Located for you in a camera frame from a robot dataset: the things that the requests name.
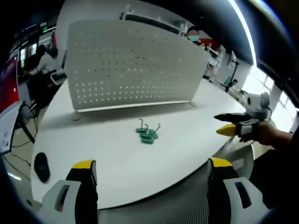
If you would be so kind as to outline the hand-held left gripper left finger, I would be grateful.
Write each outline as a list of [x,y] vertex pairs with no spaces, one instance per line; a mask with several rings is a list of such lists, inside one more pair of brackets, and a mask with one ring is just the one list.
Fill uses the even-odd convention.
[[96,161],[80,161],[43,196],[38,218],[43,224],[97,224],[97,201]]

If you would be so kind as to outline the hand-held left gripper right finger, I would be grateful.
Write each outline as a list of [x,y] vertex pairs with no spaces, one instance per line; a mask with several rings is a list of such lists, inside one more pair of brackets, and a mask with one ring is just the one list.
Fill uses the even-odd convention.
[[207,181],[209,224],[258,224],[269,213],[262,192],[240,177],[232,163],[211,157]]

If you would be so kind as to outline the person's right hand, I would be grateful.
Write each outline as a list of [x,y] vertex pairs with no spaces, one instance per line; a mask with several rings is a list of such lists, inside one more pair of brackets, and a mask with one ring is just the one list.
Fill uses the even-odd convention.
[[239,135],[240,142],[250,140],[257,141],[261,145],[279,147],[282,146],[283,139],[281,132],[269,122],[260,122],[249,134]]

